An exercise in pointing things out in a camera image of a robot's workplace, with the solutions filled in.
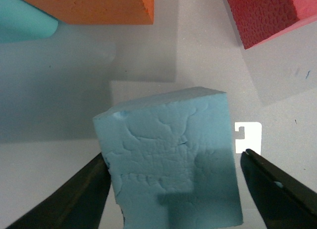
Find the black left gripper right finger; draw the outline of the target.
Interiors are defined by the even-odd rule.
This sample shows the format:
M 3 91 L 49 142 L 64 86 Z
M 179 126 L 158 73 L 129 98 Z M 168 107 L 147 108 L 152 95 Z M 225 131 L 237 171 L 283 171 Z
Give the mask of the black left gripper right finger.
M 315 229 L 317 193 L 246 149 L 240 160 L 252 199 L 268 229 Z

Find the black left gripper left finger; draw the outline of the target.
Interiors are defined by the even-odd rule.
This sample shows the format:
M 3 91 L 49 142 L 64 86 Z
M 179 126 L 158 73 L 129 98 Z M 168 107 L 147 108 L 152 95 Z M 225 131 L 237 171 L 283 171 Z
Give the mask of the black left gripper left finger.
M 24 214 L 10 229 L 97 229 L 111 179 L 98 154 L 51 196 Z

